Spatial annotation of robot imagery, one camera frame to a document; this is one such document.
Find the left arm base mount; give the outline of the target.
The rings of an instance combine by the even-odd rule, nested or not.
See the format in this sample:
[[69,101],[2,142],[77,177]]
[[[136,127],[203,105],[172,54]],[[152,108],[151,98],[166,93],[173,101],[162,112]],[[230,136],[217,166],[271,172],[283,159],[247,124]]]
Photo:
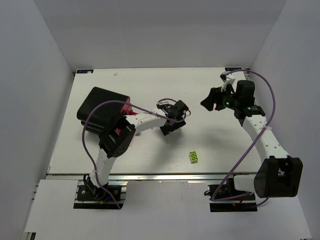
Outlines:
[[79,183],[73,208],[88,210],[120,210],[125,201],[125,187],[121,185],[106,184],[103,187],[109,191],[95,186],[88,174],[83,176],[83,183]]

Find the pink top drawer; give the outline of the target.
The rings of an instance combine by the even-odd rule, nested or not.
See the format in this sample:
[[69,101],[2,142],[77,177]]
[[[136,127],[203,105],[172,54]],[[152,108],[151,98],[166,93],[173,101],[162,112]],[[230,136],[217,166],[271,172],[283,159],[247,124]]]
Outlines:
[[126,100],[125,100],[125,103],[122,105],[122,108],[120,110],[120,113],[123,114],[123,115],[129,115],[132,111],[132,106],[131,105],[128,105],[131,103],[131,99],[130,97],[128,97]]

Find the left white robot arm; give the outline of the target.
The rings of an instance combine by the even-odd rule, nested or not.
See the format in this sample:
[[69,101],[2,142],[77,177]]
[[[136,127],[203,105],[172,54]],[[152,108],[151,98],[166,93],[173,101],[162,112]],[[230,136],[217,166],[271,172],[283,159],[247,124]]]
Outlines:
[[142,113],[123,115],[116,112],[111,120],[106,123],[104,129],[98,135],[99,152],[96,160],[93,159],[85,143],[85,130],[93,114],[108,104],[121,103],[120,100],[109,100],[95,107],[87,117],[82,130],[82,145],[89,159],[93,164],[92,172],[84,177],[84,186],[93,198],[100,200],[104,195],[110,197],[113,194],[108,190],[109,175],[117,158],[123,155],[129,148],[134,135],[146,130],[160,128],[164,136],[186,125],[189,107],[182,101],[168,103],[169,99],[164,98],[156,103],[156,108],[147,110],[131,103],[127,106],[141,110]]

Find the black drawer cabinet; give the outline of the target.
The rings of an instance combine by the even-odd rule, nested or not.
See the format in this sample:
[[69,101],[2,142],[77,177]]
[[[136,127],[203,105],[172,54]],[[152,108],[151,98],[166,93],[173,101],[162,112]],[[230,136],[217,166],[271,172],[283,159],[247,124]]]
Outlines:
[[127,98],[130,97],[124,94],[120,94],[114,91],[110,91],[95,86],[92,88],[88,96],[85,98],[85,100],[79,107],[76,113],[76,117],[78,120],[80,120],[80,123],[84,125],[89,114],[98,105],[107,101],[120,101],[120,103],[116,102],[103,105],[92,114],[87,124],[86,131],[95,135],[99,135],[108,123],[108,121],[111,120],[113,115],[115,113],[120,113],[122,105],[125,103],[125,100]]

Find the pink drawer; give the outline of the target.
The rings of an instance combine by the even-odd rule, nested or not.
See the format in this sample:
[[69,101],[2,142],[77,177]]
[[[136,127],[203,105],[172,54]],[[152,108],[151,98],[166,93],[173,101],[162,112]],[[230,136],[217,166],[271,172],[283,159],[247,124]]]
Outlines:
[[138,113],[133,110],[124,110],[121,112],[124,116],[136,116]]
[[131,99],[130,97],[128,97],[126,100],[125,100],[125,103],[122,105],[122,108],[120,110],[120,113],[123,114],[123,115],[129,115],[132,111],[132,106],[131,105],[128,105],[131,103]]

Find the lime lego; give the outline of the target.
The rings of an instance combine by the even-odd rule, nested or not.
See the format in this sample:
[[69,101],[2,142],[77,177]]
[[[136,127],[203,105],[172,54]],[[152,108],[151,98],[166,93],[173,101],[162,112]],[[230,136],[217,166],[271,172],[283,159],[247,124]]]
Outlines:
[[192,164],[195,164],[199,161],[197,153],[195,151],[189,152],[189,159]]

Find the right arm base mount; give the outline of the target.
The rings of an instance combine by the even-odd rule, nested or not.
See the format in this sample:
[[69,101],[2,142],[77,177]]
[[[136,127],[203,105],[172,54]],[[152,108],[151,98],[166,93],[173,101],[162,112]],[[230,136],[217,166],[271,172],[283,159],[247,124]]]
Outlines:
[[203,195],[209,197],[209,208],[211,213],[240,213],[257,212],[256,197],[254,194],[245,195],[245,191],[235,190],[234,187],[221,187],[212,201],[213,194],[218,188],[218,184],[209,184]]

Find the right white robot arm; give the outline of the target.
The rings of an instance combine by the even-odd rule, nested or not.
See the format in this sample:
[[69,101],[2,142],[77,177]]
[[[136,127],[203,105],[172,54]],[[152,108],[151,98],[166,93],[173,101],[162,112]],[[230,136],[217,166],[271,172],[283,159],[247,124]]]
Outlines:
[[230,83],[210,89],[201,105],[208,111],[231,109],[235,118],[250,136],[261,166],[255,174],[236,174],[227,186],[241,193],[257,194],[260,198],[289,198],[298,194],[303,163],[280,145],[263,109],[255,104],[255,84],[240,80],[236,88]]

